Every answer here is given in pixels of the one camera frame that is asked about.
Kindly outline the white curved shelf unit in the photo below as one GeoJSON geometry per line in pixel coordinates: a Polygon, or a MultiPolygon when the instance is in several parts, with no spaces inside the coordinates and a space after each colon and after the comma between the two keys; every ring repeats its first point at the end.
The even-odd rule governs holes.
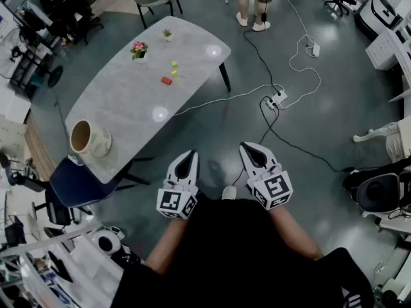
{"type": "Polygon", "coordinates": [[[91,240],[105,229],[83,229],[0,252],[0,308],[110,308],[123,268],[91,240]],[[48,251],[61,259],[73,282],[51,269],[48,251]]]}

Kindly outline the wooden slat platform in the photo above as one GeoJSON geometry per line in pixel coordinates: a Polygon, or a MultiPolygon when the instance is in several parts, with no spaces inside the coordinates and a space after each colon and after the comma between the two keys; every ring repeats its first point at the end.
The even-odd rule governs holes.
{"type": "Polygon", "coordinates": [[[48,180],[54,172],[56,164],[42,141],[39,128],[32,112],[29,112],[26,118],[26,131],[24,137],[39,176],[43,180],[48,180]]]}

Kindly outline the beige patterned round bucket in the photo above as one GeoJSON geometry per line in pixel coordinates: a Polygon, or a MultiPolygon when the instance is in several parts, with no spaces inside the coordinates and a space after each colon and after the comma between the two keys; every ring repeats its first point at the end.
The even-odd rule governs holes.
{"type": "Polygon", "coordinates": [[[110,151],[112,136],[106,129],[83,119],[72,127],[69,142],[75,153],[101,158],[110,151]]]}

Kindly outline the person's left forearm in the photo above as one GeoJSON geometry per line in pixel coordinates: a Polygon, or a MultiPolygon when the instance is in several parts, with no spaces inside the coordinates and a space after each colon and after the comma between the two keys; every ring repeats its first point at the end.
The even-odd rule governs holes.
{"type": "Polygon", "coordinates": [[[183,238],[186,226],[186,220],[172,219],[144,264],[160,275],[165,274],[183,238]]]}

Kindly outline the person's black clothing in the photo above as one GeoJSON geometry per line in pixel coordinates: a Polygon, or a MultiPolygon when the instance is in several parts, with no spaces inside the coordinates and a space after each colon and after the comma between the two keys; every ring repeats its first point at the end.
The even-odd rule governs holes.
{"type": "Polygon", "coordinates": [[[170,267],[125,268],[110,308],[374,308],[345,248],[314,261],[289,249],[258,202],[202,198],[170,267]]]}

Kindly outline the white carved chair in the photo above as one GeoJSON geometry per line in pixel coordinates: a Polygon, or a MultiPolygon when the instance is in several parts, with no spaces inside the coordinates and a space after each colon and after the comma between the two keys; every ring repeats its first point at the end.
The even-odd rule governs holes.
{"type": "Polygon", "coordinates": [[[411,157],[411,115],[376,130],[370,129],[364,136],[354,135],[353,141],[364,142],[377,137],[386,138],[386,150],[392,163],[411,157]]]}

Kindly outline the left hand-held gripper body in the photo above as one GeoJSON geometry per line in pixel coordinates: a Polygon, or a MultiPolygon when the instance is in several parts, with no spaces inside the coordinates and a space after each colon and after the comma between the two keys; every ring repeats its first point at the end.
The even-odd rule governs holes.
{"type": "Polygon", "coordinates": [[[169,177],[158,190],[156,210],[167,218],[187,219],[198,203],[197,193],[196,178],[169,177]]]}

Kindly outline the black standing fan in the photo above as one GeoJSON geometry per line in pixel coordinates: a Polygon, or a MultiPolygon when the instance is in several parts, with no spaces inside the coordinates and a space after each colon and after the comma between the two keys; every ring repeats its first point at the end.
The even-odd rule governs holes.
{"type": "Polygon", "coordinates": [[[48,75],[48,86],[60,80],[63,67],[50,69],[44,58],[53,52],[42,42],[30,41],[21,27],[12,29],[0,38],[0,77],[14,87],[25,90],[30,86],[31,74],[40,69],[48,75]]]}

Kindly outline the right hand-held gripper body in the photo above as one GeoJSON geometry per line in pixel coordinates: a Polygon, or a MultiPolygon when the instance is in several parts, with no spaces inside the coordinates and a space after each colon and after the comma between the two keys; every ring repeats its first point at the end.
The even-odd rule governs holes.
{"type": "Polygon", "coordinates": [[[287,203],[293,194],[293,187],[287,171],[273,171],[257,174],[248,171],[247,186],[251,195],[265,210],[287,203]]]}

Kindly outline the black round-window backpack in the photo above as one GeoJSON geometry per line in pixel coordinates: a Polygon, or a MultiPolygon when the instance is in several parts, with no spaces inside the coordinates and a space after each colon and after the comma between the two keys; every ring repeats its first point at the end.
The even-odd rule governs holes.
{"type": "Polygon", "coordinates": [[[369,171],[352,171],[343,188],[363,212],[389,219],[411,218],[411,171],[393,165],[369,171]]]}

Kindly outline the large white black device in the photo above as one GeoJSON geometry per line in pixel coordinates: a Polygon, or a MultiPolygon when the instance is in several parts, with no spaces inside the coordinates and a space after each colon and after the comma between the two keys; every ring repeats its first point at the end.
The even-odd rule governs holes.
{"type": "Polygon", "coordinates": [[[387,0],[365,0],[354,16],[356,26],[370,40],[386,28],[393,30],[402,20],[387,0]]]}

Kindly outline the white desk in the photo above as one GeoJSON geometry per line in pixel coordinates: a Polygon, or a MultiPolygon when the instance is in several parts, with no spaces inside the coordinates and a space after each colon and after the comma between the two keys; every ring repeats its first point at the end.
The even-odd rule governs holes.
{"type": "Polygon", "coordinates": [[[400,65],[406,85],[403,93],[390,102],[404,99],[405,103],[411,103],[411,36],[402,42],[396,32],[386,28],[365,51],[376,70],[387,71],[400,65]]]}

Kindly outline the pink flower potted plant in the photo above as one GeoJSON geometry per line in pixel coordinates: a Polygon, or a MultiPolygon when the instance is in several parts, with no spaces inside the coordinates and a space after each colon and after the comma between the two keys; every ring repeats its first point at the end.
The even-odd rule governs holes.
{"type": "Polygon", "coordinates": [[[147,62],[148,45],[145,42],[134,42],[130,52],[132,54],[132,60],[140,64],[147,62]]]}

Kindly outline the blue upholstered chair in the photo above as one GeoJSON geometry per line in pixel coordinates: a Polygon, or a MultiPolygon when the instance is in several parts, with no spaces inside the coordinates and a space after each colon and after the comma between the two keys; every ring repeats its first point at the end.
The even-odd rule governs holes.
{"type": "Polygon", "coordinates": [[[54,170],[49,184],[65,207],[83,207],[111,196],[131,167],[130,161],[111,181],[104,184],[87,166],[79,166],[65,158],[54,170]]]}

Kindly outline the white round-window backpack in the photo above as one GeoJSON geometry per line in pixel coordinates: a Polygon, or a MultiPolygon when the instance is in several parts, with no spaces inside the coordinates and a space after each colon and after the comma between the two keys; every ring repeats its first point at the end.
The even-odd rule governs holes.
{"type": "Polygon", "coordinates": [[[105,228],[96,231],[92,235],[91,240],[108,256],[124,251],[121,239],[117,233],[113,232],[111,229],[105,228]]]}

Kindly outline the person's right forearm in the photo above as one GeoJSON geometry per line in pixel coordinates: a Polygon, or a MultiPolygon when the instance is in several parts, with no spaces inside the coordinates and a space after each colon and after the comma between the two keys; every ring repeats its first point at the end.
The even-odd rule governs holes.
{"type": "Polygon", "coordinates": [[[317,261],[324,254],[317,243],[309,236],[284,206],[279,206],[268,211],[274,226],[289,249],[298,254],[317,261]]]}

